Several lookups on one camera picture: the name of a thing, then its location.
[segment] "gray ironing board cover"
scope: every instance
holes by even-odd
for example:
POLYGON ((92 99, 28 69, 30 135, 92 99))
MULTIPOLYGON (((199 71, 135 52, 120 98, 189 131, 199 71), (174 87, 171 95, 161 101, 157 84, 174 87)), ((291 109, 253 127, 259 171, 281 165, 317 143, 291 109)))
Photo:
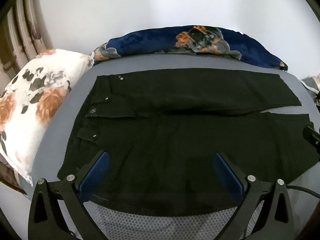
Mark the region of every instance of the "gray ironing board cover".
MULTIPOLYGON (((64 100, 52 119, 36 154, 32 169, 33 184, 35 185, 39 178, 46 178, 48 181, 59 180, 57 178, 57 172, 64 160, 65 150, 74 120, 97 76, 168 68, 217 68, 277 73, 299 98, 302 106, 270 109, 269 112, 281 114, 307 113, 309 114, 310 120, 314 123, 315 130, 318 131, 320 128, 320 114, 310 95, 295 76, 284 71, 261 68, 228 57, 217 57, 212 55, 152 54, 125 57, 102 62, 94 66, 83 75, 68 97, 64 100)), ((232 80, 226 82, 226 86, 232 86, 232 80)), ((309 169, 291 184, 304 186, 320 193, 320 183, 318 183, 317 179, 319 176, 320 163, 309 169)), ((21 177, 20 182, 27 192, 28 197, 31 199, 34 188, 21 177)), ((298 235, 314 211, 318 199, 296 190, 289 190, 289 196, 294 215, 295 234, 298 235)), ((84 205, 96 224, 110 240, 214 239, 236 209, 231 208, 200 216, 160 218, 116 212, 93 202, 87 202, 84 205)), ((73 231, 77 237, 81 238, 68 215, 63 201, 60 201, 60 206, 69 229, 73 231)), ((248 233, 253 229, 260 213, 261 206, 262 205, 259 205, 257 207, 251 218, 248 226, 248 233)))

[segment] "metal bolt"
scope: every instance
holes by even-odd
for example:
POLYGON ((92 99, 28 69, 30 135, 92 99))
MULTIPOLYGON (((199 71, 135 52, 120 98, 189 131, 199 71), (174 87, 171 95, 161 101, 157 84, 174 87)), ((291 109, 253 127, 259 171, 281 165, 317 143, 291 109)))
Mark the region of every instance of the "metal bolt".
POLYGON ((249 175, 248 180, 254 182, 256 180, 256 177, 253 175, 249 175))
POLYGON ((44 178, 38 179, 38 184, 44 183, 44 178))
POLYGON ((75 176, 73 174, 70 174, 67 176, 67 181, 73 181, 75 179, 75 176))
POLYGON ((283 185, 283 184, 284 184, 284 181, 283 181, 282 179, 278 179, 277 182, 278 182, 278 184, 280 184, 280 185, 283 185))

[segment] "blue gripper pad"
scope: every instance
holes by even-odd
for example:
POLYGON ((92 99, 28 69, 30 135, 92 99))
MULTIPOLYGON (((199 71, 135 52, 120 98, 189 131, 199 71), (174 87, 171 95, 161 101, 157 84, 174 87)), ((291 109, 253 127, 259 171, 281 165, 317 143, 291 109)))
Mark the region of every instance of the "blue gripper pad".
POLYGON ((109 154, 103 152, 79 185, 78 199, 81 203, 90 200, 104 173, 109 167, 109 154))
POLYGON ((213 155, 213 167, 231 199, 240 204, 244 199, 243 185, 218 152, 213 155))

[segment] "black pants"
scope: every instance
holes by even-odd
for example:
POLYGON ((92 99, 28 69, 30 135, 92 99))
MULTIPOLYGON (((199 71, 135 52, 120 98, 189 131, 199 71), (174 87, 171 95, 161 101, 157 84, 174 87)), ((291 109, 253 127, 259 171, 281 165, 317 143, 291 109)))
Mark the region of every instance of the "black pants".
POLYGON ((213 170, 215 152, 270 182, 290 183, 318 161, 302 137, 313 126, 307 114, 259 112, 289 105, 300 102, 276 74, 171 69, 100 76, 58 177, 77 173, 103 149, 110 167, 92 199, 98 204, 151 216, 233 207, 213 170))

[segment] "blue blanket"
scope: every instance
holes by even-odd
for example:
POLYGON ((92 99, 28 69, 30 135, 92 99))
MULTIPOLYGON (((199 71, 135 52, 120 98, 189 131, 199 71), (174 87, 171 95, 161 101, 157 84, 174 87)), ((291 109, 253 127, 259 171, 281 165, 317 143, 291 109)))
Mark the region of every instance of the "blue blanket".
POLYGON ((288 66, 245 34, 210 26, 188 25, 129 33, 102 44, 92 53, 94 64, 113 58, 150 53, 211 53, 284 71, 288 66))

